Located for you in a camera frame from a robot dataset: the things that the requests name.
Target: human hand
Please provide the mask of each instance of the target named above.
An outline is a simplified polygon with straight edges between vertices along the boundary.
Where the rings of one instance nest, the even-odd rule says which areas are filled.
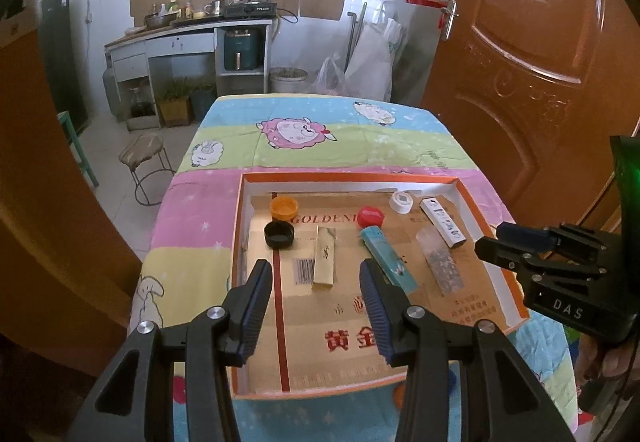
[[[602,377],[618,377],[623,375],[629,367],[633,352],[635,337],[626,340],[625,343],[609,350],[602,360],[600,375]],[[578,359],[575,362],[575,380],[579,385],[587,381],[585,372],[598,357],[598,344],[595,339],[582,334],[578,345]],[[640,380],[640,354],[636,356],[630,380]]]

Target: colorful cartoon tablecloth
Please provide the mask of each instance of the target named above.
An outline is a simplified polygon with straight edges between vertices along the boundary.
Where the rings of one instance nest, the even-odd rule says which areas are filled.
[[[331,96],[221,97],[162,201],[134,296],[131,328],[144,320],[161,326],[186,323],[222,302],[241,174],[281,169],[454,175],[490,224],[510,219],[486,178],[427,111]],[[575,383],[562,326],[532,312],[510,339],[575,429]],[[177,441],[188,439],[182,375],[184,368],[177,365]],[[244,440],[387,442],[398,427],[392,389],[305,400],[235,400],[234,408]],[[459,387],[450,401],[449,439],[460,439]]]

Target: plant pot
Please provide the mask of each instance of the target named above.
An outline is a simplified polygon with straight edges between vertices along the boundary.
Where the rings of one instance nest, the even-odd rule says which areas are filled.
[[[166,127],[185,127],[191,122],[189,98],[172,101],[158,101],[158,107]]]
[[[194,120],[202,123],[204,116],[207,115],[213,101],[216,100],[215,89],[194,90],[189,96],[191,98],[191,107],[193,108]]]

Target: bottle cap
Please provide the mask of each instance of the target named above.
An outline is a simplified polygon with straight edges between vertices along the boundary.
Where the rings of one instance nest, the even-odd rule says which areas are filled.
[[[358,225],[363,229],[369,226],[382,227],[382,222],[384,219],[385,214],[377,207],[373,206],[363,207],[360,211],[358,211],[358,215],[356,216]]]
[[[293,243],[294,229],[289,222],[272,220],[264,226],[264,241],[272,249],[286,249]]]
[[[414,198],[405,191],[396,191],[389,199],[389,206],[396,213],[406,215],[414,206]]]
[[[271,201],[271,216],[276,220],[289,222],[298,214],[298,202],[287,196],[279,196]]]

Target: red bottle cap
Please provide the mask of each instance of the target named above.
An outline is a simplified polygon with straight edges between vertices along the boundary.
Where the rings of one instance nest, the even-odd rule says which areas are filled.
[[[382,227],[382,222],[384,219],[385,214],[377,207],[372,206],[363,207],[360,211],[358,211],[358,215],[356,216],[358,225],[363,229],[369,226]]]

